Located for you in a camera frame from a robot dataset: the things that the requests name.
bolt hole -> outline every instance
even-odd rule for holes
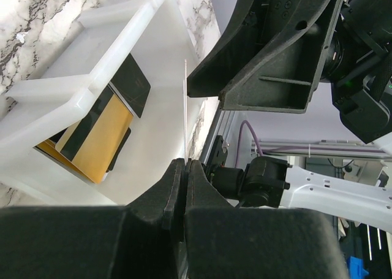
[[[302,31],[303,29],[307,28],[307,22],[305,20],[301,20],[299,23],[296,24],[295,29],[297,31]]]

white stick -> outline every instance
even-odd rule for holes
[[[184,159],[185,164],[188,162],[188,141],[187,141],[187,63],[185,59],[185,79],[183,81],[184,91]]]

blue object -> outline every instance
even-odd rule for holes
[[[351,279],[363,279],[369,275],[369,272],[363,269],[363,260],[356,257],[349,257],[347,260],[349,274]]]

marble countertop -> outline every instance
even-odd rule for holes
[[[39,78],[80,33],[74,22],[94,7],[125,0],[0,0],[0,49],[2,72],[0,94],[14,83]],[[190,38],[202,60],[220,37],[211,0],[177,0]],[[12,108],[13,100],[0,96],[0,118]],[[206,99],[192,131],[189,156],[197,159],[217,109],[217,98]],[[35,205],[39,201],[1,184],[0,207]]]

translucent white bin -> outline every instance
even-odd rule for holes
[[[0,165],[82,119],[165,1],[131,0],[82,13],[85,29],[43,77],[17,82],[7,93],[18,104],[0,122]]]
[[[18,104],[0,124],[0,181],[51,205],[126,204],[183,156],[184,60],[190,73],[198,59],[176,0],[132,0],[78,21],[85,30],[42,79],[8,92]],[[129,53],[151,91],[114,170],[94,185],[32,147],[82,119]],[[203,101],[188,100],[188,137]]]

